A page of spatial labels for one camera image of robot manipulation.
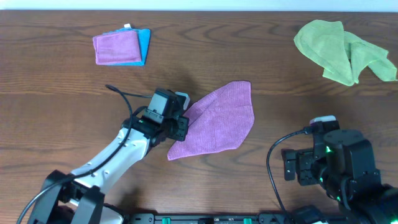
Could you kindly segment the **purple microfiber cloth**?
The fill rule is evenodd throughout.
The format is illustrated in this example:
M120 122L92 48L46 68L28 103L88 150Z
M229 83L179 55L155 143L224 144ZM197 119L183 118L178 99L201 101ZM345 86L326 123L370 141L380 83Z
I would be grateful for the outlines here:
M254 124L251 83L230 82L198 100L184 116L188 133L169 149L168 160L237 149Z

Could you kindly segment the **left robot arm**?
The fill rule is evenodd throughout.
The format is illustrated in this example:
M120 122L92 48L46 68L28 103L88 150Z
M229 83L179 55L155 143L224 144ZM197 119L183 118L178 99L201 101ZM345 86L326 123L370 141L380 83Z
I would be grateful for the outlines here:
M129 110L115 139L83 166L64 174L53 171L17 221L29 223L132 223L133 217L105 203L121 176L166 139L184 141L190 97L158 88L147 106Z

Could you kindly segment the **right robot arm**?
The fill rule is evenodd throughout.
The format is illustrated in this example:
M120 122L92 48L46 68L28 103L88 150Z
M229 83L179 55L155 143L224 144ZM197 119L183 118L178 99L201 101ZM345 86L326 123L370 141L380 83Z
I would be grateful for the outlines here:
M350 222L397 223L397 188L381 182L371 142L360 131L318 121L302 133L313 136L313 147L282 150L285 180L320 185Z

